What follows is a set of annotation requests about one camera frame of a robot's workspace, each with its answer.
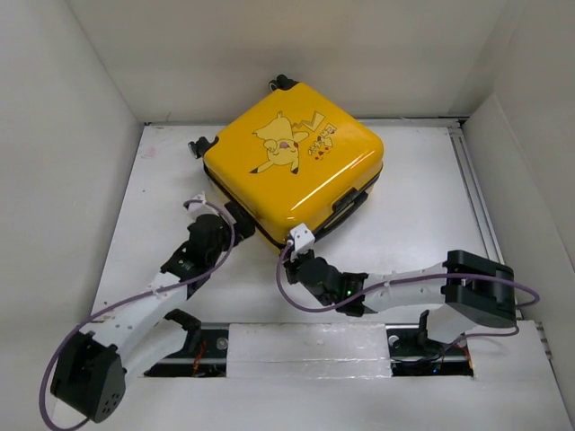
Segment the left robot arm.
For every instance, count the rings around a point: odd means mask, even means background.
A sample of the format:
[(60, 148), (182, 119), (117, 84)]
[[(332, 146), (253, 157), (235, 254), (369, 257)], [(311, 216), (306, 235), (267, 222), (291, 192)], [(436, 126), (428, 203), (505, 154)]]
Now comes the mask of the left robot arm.
[(201, 197), (185, 205), (194, 215), (189, 238), (161, 266), (141, 294), (105, 306), (78, 324), (49, 360), (39, 403), (48, 394), (101, 423), (119, 406), (131, 382), (171, 353), (194, 354), (201, 323), (181, 310), (229, 257), (255, 232), (239, 205), (218, 207)]

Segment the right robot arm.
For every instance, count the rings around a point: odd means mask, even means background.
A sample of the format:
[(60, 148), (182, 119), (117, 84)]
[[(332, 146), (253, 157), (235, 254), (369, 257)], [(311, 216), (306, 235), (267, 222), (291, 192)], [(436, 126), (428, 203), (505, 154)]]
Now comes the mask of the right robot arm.
[(320, 304), (315, 312), (349, 317), (423, 305), (415, 342), (437, 353), (476, 327), (510, 329), (517, 323), (513, 270), (467, 251), (449, 251), (438, 264), (405, 273), (341, 272), (307, 251), (281, 258), (289, 284), (303, 286)]

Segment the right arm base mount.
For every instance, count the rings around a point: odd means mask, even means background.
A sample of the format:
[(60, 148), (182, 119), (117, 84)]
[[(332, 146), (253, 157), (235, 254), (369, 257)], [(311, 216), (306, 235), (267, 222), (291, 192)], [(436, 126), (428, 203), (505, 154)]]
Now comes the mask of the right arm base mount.
[(429, 311), (417, 324), (386, 328), (392, 377), (474, 376), (465, 343), (441, 343), (428, 338), (425, 328)]

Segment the yellow hard-shell suitcase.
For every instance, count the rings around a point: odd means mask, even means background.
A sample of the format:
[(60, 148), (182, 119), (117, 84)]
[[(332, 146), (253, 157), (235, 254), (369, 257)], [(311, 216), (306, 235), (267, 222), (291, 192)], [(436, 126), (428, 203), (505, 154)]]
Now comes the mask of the yellow hard-shell suitcase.
[(188, 144), (210, 181), (272, 246), (304, 224), (321, 240), (367, 199), (384, 166), (382, 139), (286, 75), (214, 138)]

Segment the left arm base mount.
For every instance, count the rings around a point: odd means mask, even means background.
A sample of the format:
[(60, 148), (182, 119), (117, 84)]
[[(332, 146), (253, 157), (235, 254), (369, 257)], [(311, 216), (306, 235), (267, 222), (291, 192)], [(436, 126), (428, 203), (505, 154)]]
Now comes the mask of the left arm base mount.
[(228, 323), (203, 323), (198, 338), (188, 336), (184, 347), (144, 372), (150, 378), (226, 377)]

